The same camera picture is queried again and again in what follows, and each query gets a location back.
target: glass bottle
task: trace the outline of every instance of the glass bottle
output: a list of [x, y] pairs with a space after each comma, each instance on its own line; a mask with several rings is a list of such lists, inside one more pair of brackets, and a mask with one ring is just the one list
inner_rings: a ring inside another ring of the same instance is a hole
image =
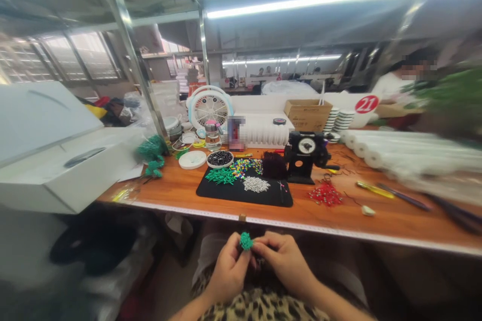
[[208, 120], [204, 126], [206, 130], [206, 148], [209, 151], [216, 151], [221, 149], [221, 137], [216, 127], [214, 120]]

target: bowl of black beads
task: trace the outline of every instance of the bowl of black beads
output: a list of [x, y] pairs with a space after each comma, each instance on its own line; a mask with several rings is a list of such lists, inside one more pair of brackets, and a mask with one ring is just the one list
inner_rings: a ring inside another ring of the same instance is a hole
[[234, 156], [231, 152], [225, 150], [218, 150], [207, 156], [207, 165], [211, 168], [225, 168], [232, 164]]

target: red beads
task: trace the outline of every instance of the red beads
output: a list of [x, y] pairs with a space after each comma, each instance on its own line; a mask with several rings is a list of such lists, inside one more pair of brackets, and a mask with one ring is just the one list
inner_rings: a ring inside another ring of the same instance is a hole
[[343, 203], [341, 193], [336, 190], [329, 180], [321, 180], [320, 183], [318, 187], [308, 192], [308, 196], [313, 202], [318, 205], [324, 204], [327, 207], [334, 207]]

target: white fan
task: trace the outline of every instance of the white fan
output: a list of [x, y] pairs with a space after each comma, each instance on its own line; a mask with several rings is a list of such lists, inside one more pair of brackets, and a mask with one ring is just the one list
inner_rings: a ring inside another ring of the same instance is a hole
[[231, 97], [221, 88], [212, 85], [196, 89], [187, 98], [186, 106], [189, 121], [199, 130], [197, 133], [201, 137], [204, 137], [204, 126], [208, 120], [215, 120], [223, 129], [226, 129], [227, 117], [233, 115]]

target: red circular sign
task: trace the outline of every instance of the red circular sign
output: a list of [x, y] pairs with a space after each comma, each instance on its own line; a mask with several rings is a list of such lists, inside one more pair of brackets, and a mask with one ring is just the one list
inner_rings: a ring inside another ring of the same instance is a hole
[[355, 105], [355, 112], [360, 114], [369, 113], [377, 107], [378, 103], [380, 103], [380, 99], [377, 96], [366, 96]]

